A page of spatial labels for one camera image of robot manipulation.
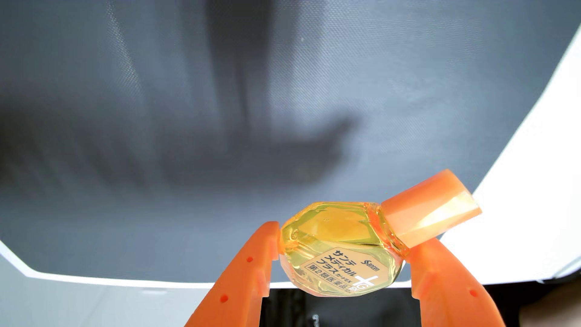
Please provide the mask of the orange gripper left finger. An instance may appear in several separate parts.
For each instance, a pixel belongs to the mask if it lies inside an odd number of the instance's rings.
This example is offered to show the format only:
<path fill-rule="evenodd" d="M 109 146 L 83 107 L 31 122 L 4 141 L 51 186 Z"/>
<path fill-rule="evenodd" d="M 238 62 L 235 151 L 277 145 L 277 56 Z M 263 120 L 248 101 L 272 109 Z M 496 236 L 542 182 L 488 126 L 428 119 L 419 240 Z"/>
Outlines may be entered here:
<path fill-rule="evenodd" d="M 266 222 L 239 250 L 185 326 L 259 326 L 270 293 L 272 261 L 279 258 L 280 225 Z"/>

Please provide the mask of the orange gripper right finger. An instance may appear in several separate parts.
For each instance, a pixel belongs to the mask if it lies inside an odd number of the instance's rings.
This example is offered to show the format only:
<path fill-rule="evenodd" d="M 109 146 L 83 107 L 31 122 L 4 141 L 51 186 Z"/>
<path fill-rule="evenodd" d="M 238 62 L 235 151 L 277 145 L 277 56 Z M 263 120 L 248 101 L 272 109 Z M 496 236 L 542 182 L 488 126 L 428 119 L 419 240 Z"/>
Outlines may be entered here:
<path fill-rule="evenodd" d="M 505 326 L 486 289 L 438 239 L 411 248 L 405 260 L 422 326 Z"/>

